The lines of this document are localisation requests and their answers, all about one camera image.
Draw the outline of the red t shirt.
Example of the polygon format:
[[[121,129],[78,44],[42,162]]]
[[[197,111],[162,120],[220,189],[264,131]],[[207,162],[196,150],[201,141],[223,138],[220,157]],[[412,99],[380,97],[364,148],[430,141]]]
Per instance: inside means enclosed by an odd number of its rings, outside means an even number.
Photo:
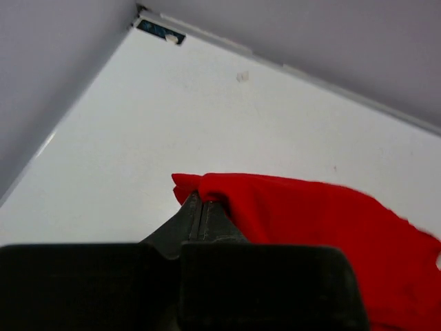
[[[254,243],[328,245],[347,256],[372,330],[440,329],[440,240],[341,185],[261,174],[172,175],[183,203],[220,202]]]

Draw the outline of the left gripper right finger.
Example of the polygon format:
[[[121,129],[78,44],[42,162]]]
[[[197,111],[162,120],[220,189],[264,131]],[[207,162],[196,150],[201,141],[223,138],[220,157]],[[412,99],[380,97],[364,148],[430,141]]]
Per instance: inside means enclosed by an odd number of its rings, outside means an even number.
[[[346,256],[322,245],[249,243],[217,203],[181,251],[182,330],[368,330]]]

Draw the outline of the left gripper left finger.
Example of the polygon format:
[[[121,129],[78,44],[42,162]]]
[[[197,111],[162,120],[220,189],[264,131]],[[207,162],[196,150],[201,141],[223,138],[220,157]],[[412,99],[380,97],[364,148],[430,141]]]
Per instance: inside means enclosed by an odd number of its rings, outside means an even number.
[[[178,293],[181,247],[201,214],[193,193],[138,243],[1,249],[2,330],[146,330]]]

